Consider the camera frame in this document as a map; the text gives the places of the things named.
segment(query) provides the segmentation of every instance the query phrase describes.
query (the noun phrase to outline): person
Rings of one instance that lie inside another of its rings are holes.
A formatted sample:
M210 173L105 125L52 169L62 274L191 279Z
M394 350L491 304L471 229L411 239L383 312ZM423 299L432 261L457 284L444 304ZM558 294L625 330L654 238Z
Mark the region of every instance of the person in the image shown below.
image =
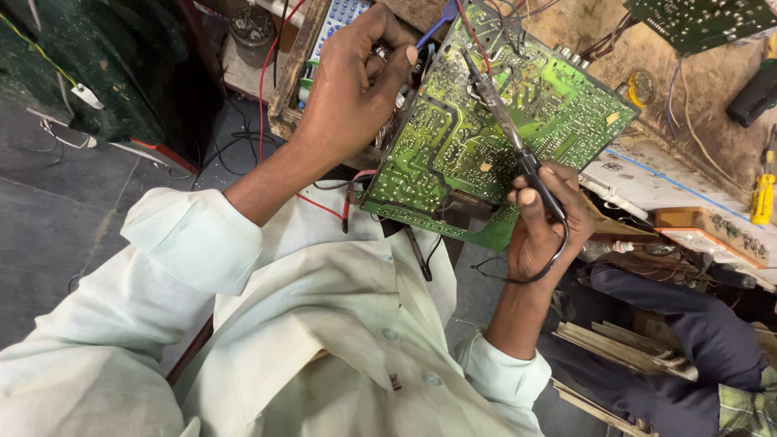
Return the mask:
M598 265L594 290L664 315L698 380L640 375L575 344L543 334L537 349L557 378L568 376L591 400L662 437L777 435L777 372L752 326L716 297L683 285Z
M386 62L368 56L380 39L395 48ZM388 120L413 43L378 3L324 44L294 137L264 163L223 194L149 191L121 230L130 245L0 354L3 434L541 435L531 408L550 369L535 343L593 229L573 170L540 172L568 213L566 250L542 280L505 285L488 329L457 359L443 331L455 305L445 250L427 284L402 233L385 238L352 211L343 234L295 197L342 204L343 191L310 185ZM523 214L509 274L529 278L561 227L525 180L514 186ZM162 349L214 297L214 334L171 387Z

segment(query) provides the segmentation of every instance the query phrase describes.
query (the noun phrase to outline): green cloth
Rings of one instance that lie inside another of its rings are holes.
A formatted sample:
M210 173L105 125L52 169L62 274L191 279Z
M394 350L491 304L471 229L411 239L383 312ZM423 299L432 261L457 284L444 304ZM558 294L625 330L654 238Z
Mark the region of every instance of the green cloth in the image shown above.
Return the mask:
M130 136L164 143L180 130L170 84L189 57L182 19L171 0L36 0L39 31L27 0L0 0L0 11L105 105L92 108L57 70L0 22L0 97L32 108L100 140Z
M777 371L767 367L761 373L762 393L750 393L718 386L720 435L737 437L777 436Z

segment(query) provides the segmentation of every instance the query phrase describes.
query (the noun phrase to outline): shirt button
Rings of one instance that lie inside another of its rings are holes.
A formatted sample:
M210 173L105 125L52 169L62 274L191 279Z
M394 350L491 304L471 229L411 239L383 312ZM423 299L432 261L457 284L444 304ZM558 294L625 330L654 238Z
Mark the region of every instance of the shirt button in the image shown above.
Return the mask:
M399 334L391 328L383 328L383 337L386 337L387 340L394 341L399 338Z
M425 372L423 374L423 380L432 387L436 387L442 384L440 378L432 372Z

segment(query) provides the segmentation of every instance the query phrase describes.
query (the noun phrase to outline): yellow screwdriver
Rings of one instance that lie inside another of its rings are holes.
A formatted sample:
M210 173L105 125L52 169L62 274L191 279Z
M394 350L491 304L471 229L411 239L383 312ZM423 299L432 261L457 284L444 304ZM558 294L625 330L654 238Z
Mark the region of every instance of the yellow screwdriver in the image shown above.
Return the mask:
M777 145L777 124L772 125L772 133L769 135L769 143L766 148L766 162L764 172L755 179L758 185L753 193L750 203L750 223L766 225L772 217L772 185L775 182L773 166L775 163L775 147Z

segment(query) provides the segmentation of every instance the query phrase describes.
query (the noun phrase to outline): fingernail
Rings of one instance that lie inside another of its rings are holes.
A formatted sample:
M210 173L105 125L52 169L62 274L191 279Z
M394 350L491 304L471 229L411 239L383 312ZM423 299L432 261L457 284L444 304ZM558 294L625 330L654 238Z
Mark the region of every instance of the fingernail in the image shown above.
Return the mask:
M410 62L410 65L416 64L416 61L418 60L418 49L414 46L407 48L407 60Z
M527 188L521 190L521 192L518 193L518 197L521 199L522 205L529 206L537 201L537 191Z

